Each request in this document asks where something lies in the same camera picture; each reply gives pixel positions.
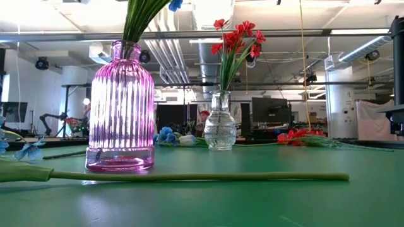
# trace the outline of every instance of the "computer monitor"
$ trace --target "computer monitor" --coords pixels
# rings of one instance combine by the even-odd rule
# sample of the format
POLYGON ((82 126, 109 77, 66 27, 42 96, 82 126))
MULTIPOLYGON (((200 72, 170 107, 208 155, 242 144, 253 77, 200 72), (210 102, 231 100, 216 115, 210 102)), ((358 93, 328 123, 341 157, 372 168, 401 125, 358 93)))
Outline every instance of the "computer monitor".
POLYGON ((6 118, 6 122, 20 122, 21 117, 21 123, 24 123, 28 103, 20 103, 20 116, 18 115, 18 102, 2 102, 1 105, 3 108, 2 116, 6 118))
POLYGON ((289 123, 288 101, 281 98, 252 98, 252 121, 289 123))

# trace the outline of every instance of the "green tabletop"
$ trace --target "green tabletop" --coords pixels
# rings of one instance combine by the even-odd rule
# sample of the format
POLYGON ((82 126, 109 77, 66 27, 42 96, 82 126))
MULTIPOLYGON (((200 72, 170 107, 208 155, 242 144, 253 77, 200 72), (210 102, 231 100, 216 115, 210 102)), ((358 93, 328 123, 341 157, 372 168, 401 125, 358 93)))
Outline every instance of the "green tabletop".
MULTIPOLYGON (((84 156, 35 164, 85 171, 84 156)), ((0 226, 404 226, 403 151, 158 148, 143 174, 288 171, 346 172, 351 181, 0 183, 0 226)))

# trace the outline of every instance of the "glass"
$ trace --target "glass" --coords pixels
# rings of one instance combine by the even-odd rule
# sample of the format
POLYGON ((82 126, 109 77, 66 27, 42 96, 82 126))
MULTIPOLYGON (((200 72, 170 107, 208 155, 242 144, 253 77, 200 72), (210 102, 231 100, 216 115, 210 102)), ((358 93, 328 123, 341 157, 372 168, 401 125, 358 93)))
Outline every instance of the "glass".
POLYGON ((237 130, 230 114, 229 91, 212 92, 212 112, 205 123, 205 140, 211 151, 228 151, 235 144, 237 130))
POLYGON ((112 43, 113 60, 92 83, 86 168, 131 172, 154 165, 154 82, 139 64, 134 42, 112 43))

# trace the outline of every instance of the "support column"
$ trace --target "support column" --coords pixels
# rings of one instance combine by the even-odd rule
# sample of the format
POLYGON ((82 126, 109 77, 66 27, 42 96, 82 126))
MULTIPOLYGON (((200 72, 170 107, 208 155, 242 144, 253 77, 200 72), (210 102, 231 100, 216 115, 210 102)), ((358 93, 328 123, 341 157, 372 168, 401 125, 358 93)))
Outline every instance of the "support column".
MULTIPOLYGON (((352 66, 327 71, 326 81, 352 81, 352 66)), ((358 138, 355 89, 349 85, 326 86, 328 137, 358 138)))
MULTIPOLYGON (((63 66, 62 70, 62 84, 85 84, 87 83, 87 70, 78 66, 63 66)), ((83 118, 84 104, 83 100, 86 98, 86 89, 82 87, 70 87, 68 98, 68 117, 78 119, 83 118)), ((64 112, 64 104, 66 100, 66 89, 62 89, 61 102, 59 107, 59 114, 64 112)), ((59 121, 58 130, 63 126, 63 122, 59 121)), ((70 134, 70 128, 66 126, 66 135, 70 134)))

